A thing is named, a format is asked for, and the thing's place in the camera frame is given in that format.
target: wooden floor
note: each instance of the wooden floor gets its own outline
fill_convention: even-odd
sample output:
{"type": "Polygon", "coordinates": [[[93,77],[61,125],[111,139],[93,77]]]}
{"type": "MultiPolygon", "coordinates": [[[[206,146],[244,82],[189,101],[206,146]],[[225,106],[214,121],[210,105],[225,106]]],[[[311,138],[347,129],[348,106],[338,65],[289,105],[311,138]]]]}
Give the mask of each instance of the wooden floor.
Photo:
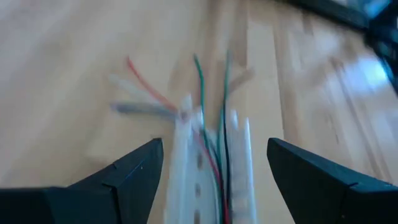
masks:
{"type": "Polygon", "coordinates": [[[176,105],[216,123],[227,49],[249,76],[230,108],[251,122],[259,223],[293,223],[273,180],[267,139],[278,137],[398,184],[398,99],[361,36],[271,0],[0,0],[0,186],[68,185],[153,137],[165,161],[149,223],[162,223],[173,125],[109,109],[134,100],[111,84],[142,75],[176,105]]]}

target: dark object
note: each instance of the dark object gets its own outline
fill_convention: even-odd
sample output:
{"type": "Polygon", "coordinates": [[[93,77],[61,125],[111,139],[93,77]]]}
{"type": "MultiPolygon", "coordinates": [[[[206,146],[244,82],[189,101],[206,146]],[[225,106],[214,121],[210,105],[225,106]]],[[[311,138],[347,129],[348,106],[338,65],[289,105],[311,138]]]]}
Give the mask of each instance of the dark object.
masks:
{"type": "Polygon", "coordinates": [[[0,223],[147,223],[163,164],[153,139],[67,187],[0,190],[0,223]]]}
{"type": "Polygon", "coordinates": [[[364,34],[398,93],[398,0],[285,0],[364,34]]]}
{"type": "Polygon", "coordinates": [[[267,156],[296,224],[398,223],[398,187],[280,139],[267,156]]]}

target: wood grain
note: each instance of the wood grain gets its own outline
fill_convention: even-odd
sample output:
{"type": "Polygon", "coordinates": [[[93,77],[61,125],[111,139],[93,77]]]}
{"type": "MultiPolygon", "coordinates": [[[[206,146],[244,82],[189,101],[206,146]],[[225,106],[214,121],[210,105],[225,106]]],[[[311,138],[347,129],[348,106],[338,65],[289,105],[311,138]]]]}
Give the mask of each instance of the wood grain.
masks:
{"type": "Polygon", "coordinates": [[[359,172],[398,184],[398,99],[361,36],[268,0],[0,1],[0,186],[66,186],[151,138],[165,161],[149,223],[162,223],[173,125],[122,116],[137,100],[108,81],[136,82],[130,55],[156,89],[199,102],[196,52],[214,127],[227,49],[229,107],[251,122],[259,223],[293,223],[272,177],[267,139],[284,138],[359,172]]]}

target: red wire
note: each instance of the red wire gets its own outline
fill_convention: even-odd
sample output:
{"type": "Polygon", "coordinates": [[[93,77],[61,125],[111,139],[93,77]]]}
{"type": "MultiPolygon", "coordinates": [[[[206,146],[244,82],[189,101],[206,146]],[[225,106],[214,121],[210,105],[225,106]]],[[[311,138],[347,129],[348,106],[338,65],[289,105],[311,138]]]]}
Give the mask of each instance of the red wire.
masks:
{"type": "Polygon", "coordinates": [[[130,60],[129,57],[127,57],[127,64],[129,65],[129,68],[133,72],[133,74],[137,77],[138,81],[141,83],[141,85],[157,100],[159,100],[165,107],[172,111],[177,111],[178,109],[170,103],[169,100],[166,99],[163,95],[161,95],[157,90],[151,87],[149,83],[147,83],[144,78],[140,75],[140,73],[136,70],[134,64],[130,60]]]}
{"type": "MultiPolygon", "coordinates": [[[[157,100],[159,100],[159,101],[160,101],[164,106],[166,106],[168,109],[170,109],[170,110],[172,110],[172,111],[178,111],[178,109],[177,109],[173,104],[171,104],[171,102],[170,102],[166,97],[164,97],[163,95],[161,95],[157,90],[155,90],[154,88],[152,88],[151,85],[150,85],[148,82],[146,82],[146,81],[144,80],[144,78],[143,78],[143,77],[140,75],[140,73],[136,70],[134,64],[132,63],[132,61],[130,60],[129,57],[127,57],[127,64],[129,65],[129,68],[131,69],[131,71],[133,72],[133,74],[137,77],[137,79],[138,79],[138,81],[141,83],[141,85],[142,85],[154,98],[156,98],[157,100]]],[[[206,154],[206,157],[208,158],[208,160],[209,160],[209,162],[210,162],[210,166],[211,166],[211,168],[213,169],[213,172],[214,172],[215,175],[216,175],[216,179],[217,179],[218,185],[221,186],[221,184],[223,184],[223,183],[221,183],[220,173],[218,172],[218,169],[216,168],[216,166],[215,166],[215,164],[214,164],[214,161],[211,159],[209,150],[205,147],[205,145],[204,145],[202,139],[200,138],[200,135],[199,135],[198,133],[196,133],[195,131],[194,131],[194,133],[195,133],[195,137],[198,139],[198,141],[199,141],[199,143],[200,143],[200,146],[203,148],[203,150],[204,150],[204,152],[205,152],[205,154],[206,154]]],[[[229,211],[228,211],[228,207],[227,207],[227,204],[226,204],[226,199],[224,199],[223,205],[224,205],[225,223],[228,224],[228,223],[229,223],[229,211]]]]}

